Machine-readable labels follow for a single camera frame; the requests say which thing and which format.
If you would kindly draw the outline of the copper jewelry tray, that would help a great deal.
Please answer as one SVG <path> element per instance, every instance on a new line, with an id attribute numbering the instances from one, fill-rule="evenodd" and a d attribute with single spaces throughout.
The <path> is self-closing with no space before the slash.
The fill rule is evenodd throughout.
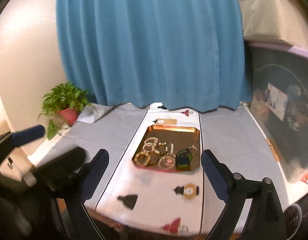
<path id="1" fill-rule="evenodd" d="M 132 157 L 137 168 L 155 172 L 195 173 L 200 168 L 200 131 L 195 127 L 149 126 Z M 176 154 L 189 148 L 193 159 L 188 167 L 176 166 Z"/>

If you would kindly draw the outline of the green potted plant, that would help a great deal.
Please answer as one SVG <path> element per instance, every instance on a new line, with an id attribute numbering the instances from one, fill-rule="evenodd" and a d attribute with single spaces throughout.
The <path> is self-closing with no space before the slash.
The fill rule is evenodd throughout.
<path id="1" fill-rule="evenodd" d="M 49 118 L 47 139 L 51 140 L 67 127 L 71 127 L 86 106 L 91 106 L 88 91 L 72 82 L 60 83 L 42 97 L 39 117 Z"/>

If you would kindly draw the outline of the grey table cloth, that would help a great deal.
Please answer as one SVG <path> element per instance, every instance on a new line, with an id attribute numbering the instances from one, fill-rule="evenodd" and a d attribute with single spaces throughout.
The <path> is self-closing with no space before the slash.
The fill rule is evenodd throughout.
<path id="1" fill-rule="evenodd" d="M 95 211 L 100 194 L 110 180 L 147 110 L 148 107 L 141 109 L 127 104 L 113 109 L 93 124 L 77 122 L 40 161 L 46 163 L 74 145 L 84 148 L 88 153 L 88 159 L 92 159 L 102 148 L 108 150 L 110 156 L 108 168 L 92 198 L 85 202 L 87 208 Z M 213 112 L 199 113 L 199 115 L 202 149 L 211 150 L 215 157 L 226 164 L 232 172 L 238 172 L 247 179 L 271 178 L 282 207 L 287 208 L 289 201 L 279 166 L 248 111 L 243 107 L 235 111 L 219 108 Z M 204 172 L 203 176 L 204 206 L 200 233 L 208 232 L 213 227 L 224 207 L 224 202 L 217 198 Z"/>

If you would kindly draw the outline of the black green smart watch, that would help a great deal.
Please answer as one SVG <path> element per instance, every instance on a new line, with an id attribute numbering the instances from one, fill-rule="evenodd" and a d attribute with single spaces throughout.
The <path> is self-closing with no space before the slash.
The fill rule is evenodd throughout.
<path id="1" fill-rule="evenodd" d="M 188 167 L 193 159 L 189 148 L 183 149 L 176 154 L 176 166 L 178 168 Z"/>

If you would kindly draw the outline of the clear plastic storage bin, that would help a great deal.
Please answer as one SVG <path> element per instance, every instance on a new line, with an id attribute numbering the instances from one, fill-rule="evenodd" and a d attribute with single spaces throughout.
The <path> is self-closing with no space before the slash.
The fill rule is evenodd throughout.
<path id="1" fill-rule="evenodd" d="M 270 140 L 287 180 L 308 172 L 308 49 L 248 42 L 250 111 Z"/>

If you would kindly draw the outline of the blue curtain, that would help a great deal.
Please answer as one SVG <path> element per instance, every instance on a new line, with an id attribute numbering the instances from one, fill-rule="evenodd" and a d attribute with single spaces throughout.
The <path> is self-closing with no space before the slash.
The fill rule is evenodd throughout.
<path id="1" fill-rule="evenodd" d="M 56 23 L 66 78 L 98 104 L 251 99 L 239 0 L 56 0 Z"/>

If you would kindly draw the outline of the beige fabric storage box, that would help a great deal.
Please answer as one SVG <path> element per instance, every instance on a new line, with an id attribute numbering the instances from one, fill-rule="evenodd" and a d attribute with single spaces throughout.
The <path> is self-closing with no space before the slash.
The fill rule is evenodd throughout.
<path id="1" fill-rule="evenodd" d="M 308 9 L 301 0 L 239 0 L 247 41 L 308 49 Z"/>

